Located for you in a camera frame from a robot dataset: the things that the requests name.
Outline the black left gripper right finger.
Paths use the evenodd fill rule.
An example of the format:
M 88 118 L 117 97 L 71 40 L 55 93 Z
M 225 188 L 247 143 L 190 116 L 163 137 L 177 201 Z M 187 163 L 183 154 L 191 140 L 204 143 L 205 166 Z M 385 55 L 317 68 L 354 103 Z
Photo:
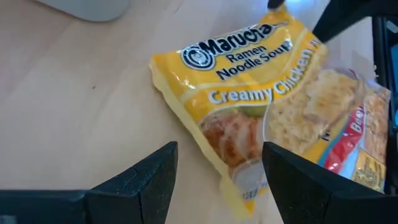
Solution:
M 273 142 L 262 163 L 284 224 L 398 224 L 398 195 L 382 194 Z

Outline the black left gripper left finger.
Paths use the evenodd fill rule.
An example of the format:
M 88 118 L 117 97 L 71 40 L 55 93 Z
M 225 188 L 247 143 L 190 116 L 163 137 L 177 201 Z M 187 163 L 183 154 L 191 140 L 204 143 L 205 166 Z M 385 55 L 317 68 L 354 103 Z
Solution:
M 168 142 L 86 194 L 90 224 L 164 224 L 175 187 L 178 143 Z

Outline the blue beef ramen pack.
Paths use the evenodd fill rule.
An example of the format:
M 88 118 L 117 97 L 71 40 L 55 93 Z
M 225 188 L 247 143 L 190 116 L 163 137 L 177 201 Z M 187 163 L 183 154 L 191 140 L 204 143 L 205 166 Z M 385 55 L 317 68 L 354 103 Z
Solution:
M 304 158 L 383 193 L 391 92 L 368 81 L 364 102 L 331 127 Z

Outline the yellow creamy chicken ramen pack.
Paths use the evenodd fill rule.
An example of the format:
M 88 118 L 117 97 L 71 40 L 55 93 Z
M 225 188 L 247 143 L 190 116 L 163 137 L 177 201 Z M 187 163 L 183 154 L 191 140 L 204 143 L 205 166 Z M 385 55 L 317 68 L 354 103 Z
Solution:
M 153 84 L 221 174 L 234 215 L 251 218 L 267 188 L 264 142 L 296 154 L 365 95 L 363 77 L 327 67 L 327 47 L 285 7 L 257 24 L 151 58 Z

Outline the pale grey plastic bin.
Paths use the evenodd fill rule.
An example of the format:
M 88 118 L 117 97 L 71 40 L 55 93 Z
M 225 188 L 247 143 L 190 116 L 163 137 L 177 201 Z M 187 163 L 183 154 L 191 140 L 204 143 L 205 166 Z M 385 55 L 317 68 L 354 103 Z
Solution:
M 36 0 L 79 19 L 106 22 L 124 14 L 130 0 Z

